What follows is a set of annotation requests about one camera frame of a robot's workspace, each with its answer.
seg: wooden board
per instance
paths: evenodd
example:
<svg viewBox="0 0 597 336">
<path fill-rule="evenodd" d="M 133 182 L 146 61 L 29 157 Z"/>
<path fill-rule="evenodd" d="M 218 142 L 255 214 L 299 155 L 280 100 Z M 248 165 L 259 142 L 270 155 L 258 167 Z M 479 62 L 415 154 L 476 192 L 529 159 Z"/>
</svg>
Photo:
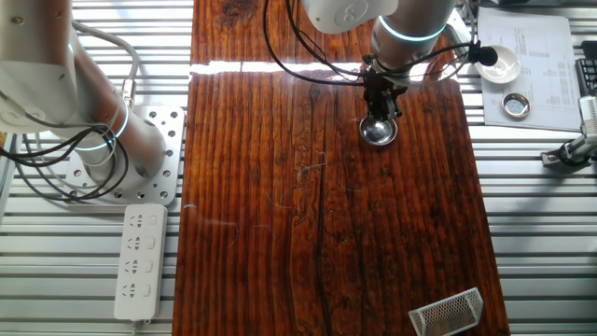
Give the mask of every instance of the wooden board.
<svg viewBox="0 0 597 336">
<path fill-rule="evenodd" d="M 396 141 L 370 147 L 362 89 L 271 71 L 262 5 L 195 3 L 173 335 L 415 335 L 408 311 L 472 287 L 467 334 L 508 335 L 457 83 L 410 89 Z M 270 12 L 282 60 L 313 63 Z M 297 13 L 330 60 L 370 52 L 370 26 L 321 35 Z"/>
</svg>

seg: metal mounting plate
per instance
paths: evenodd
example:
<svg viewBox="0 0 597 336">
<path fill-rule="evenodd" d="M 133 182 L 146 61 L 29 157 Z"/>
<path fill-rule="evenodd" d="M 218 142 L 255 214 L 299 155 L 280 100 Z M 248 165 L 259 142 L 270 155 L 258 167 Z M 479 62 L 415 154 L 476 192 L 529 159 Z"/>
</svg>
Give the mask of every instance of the metal mounting plate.
<svg viewBox="0 0 597 336">
<path fill-rule="evenodd" d="M 96 205 L 111 204 L 170 204 L 176 196 L 176 180 L 182 147 L 185 112 L 180 107 L 170 106 L 136 106 L 135 114 L 153 123 L 162 133 L 166 142 L 166 156 L 158 173 L 135 189 L 117 189 L 96 200 L 86 201 Z M 86 173 L 83 161 L 73 153 L 68 164 L 66 180 L 69 183 L 85 186 L 95 185 Z"/>
</svg>

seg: perforated metal plate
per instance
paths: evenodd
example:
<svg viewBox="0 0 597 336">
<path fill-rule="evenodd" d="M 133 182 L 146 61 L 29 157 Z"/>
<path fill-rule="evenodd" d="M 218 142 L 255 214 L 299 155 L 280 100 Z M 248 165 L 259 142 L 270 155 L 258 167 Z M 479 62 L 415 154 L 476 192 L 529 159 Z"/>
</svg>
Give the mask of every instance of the perforated metal plate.
<svg viewBox="0 0 597 336">
<path fill-rule="evenodd" d="M 481 320 L 483 298 L 476 288 L 409 312 L 418 336 L 450 336 L 475 327 Z"/>
<path fill-rule="evenodd" d="M 180 107 L 169 106 L 136 106 L 135 113 L 155 125 L 166 142 L 166 155 L 158 173 L 149 177 L 135 189 L 116 189 L 114 192 L 86 203 L 92 204 L 140 204 L 157 203 L 168 205 L 176 195 L 176 172 L 180 163 L 180 150 L 185 127 L 185 112 Z M 135 174 L 134 168 L 129 174 Z M 83 161 L 77 154 L 71 155 L 66 172 L 66 181 L 76 186 L 93 186 Z"/>
</svg>

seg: mesh container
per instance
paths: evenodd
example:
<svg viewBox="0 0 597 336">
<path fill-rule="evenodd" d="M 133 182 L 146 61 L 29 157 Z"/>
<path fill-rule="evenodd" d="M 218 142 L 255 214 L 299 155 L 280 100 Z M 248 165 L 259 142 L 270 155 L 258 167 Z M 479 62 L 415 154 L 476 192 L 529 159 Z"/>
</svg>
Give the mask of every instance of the mesh container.
<svg viewBox="0 0 597 336">
<path fill-rule="evenodd" d="M 409 312 L 419 336 L 449 336 L 473 328 L 481 319 L 483 299 L 476 288 Z"/>
</svg>

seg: power strip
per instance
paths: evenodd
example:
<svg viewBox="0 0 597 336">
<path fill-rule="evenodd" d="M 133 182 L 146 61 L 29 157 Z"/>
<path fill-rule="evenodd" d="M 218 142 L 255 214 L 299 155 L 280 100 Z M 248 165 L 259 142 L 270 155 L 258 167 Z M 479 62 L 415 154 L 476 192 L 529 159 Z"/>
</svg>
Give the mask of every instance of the power strip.
<svg viewBox="0 0 597 336">
<path fill-rule="evenodd" d="M 114 302 L 117 319 L 150 320 L 160 312 L 167 216 L 160 204 L 126 208 Z"/>
</svg>

